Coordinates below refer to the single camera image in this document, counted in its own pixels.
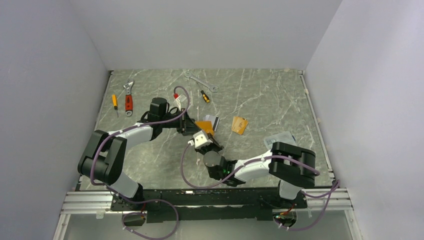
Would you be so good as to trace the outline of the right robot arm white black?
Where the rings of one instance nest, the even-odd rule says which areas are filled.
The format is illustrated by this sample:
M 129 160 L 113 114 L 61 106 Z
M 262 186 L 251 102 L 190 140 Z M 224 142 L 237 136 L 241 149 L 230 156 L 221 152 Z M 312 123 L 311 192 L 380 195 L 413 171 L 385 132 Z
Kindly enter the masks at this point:
M 320 175 L 315 152 L 285 142 L 274 142 L 265 153 L 238 160 L 222 156 L 219 152 L 223 147 L 202 131 L 193 136 L 189 145 L 202 154 L 209 177 L 220 184 L 237 187 L 267 175 L 278 178 L 275 200 L 282 208 L 289 207 L 301 189 L 314 187 L 315 178 Z

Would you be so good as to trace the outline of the grey credit card stack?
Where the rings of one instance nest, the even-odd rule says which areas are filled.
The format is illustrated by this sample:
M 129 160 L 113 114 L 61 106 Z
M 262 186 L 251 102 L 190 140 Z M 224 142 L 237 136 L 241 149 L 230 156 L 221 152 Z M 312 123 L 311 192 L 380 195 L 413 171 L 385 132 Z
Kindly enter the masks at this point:
M 212 129 L 213 129 L 213 131 L 214 131 L 214 132 L 217 130 L 217 128 L 218 128 L 218 124 L 219 124 L 219 121 L 220 121 L 220 118 L 219 118 L 218 116 L 215 116 L 215 115 L 206 115 L 206 116 L 203 118 L 203 120 L 204 120 L 204 121 L 209 121 L 209 122 L 211 122 Z

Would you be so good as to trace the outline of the orange leather card holder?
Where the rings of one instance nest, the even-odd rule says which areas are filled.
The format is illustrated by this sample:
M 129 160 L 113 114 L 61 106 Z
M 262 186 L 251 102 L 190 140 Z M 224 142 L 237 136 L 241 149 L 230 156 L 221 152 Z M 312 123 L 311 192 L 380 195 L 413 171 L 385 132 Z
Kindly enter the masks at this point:
M 211 134 L 212 136 L 215 134 L 213 124 L 211 121 L 195 121 L 195 124 L 205 131 L 207 134 Z

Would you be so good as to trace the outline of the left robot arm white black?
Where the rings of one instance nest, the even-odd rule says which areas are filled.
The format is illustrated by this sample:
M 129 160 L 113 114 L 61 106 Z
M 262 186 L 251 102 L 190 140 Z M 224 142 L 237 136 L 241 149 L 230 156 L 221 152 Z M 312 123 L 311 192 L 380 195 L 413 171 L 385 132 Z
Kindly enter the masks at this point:
M 185 109 L 170 108 L 166 99 L 155 97 L 136 124 L 116 132 L 94 131 L 77 165 L 78 173 L 124 196 L 129 209 L 139 209 L 144 203 L 143 186 L 123 171 L 126 151 L 156 139 L 163 129 L 176 129 L 183 136 L 201 131 Z

